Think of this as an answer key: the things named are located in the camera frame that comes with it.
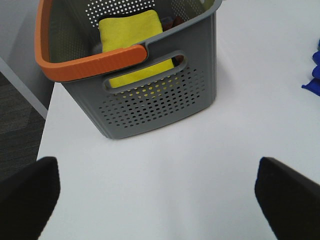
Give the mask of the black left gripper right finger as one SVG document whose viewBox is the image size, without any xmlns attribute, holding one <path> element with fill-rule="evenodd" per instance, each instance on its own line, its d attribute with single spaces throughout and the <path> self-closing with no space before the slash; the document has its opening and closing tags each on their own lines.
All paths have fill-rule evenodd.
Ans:
<svg viewBox="0 0 320 240">
<path fill-rule="evenodd" d="M 278 240 L 320 238 L 320 186 L 272 157 L 259 161 L 257 202 Z"/>
</svg>

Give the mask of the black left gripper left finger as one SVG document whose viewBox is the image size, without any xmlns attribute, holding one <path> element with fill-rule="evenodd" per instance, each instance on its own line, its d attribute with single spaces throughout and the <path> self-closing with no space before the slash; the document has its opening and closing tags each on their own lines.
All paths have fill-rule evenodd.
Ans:
<svg viewBox="0 0 320 240">
<path fill-rule="evenodd" d="M 43 157 L 0 182 L 0 238 L 37 240 L 61 192 L 58 161 Z"/>
</svg>

